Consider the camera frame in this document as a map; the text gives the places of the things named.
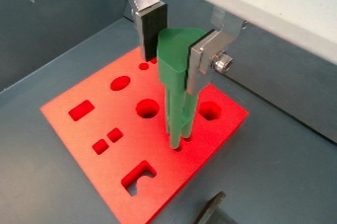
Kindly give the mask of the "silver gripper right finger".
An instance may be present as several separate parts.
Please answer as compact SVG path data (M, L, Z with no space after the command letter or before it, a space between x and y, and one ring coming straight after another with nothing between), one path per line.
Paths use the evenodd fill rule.
M239 35L245 21L221 9L213 8L210 30L189 47L186 92L197 95L210 82L213 72L225 74L233 58L226 50Z

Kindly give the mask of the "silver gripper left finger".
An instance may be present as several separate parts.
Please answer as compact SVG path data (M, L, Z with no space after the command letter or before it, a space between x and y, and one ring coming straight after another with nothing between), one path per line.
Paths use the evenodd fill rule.
M167 27L167 4L161 0L127 0L146 61L157 57L158 34Z

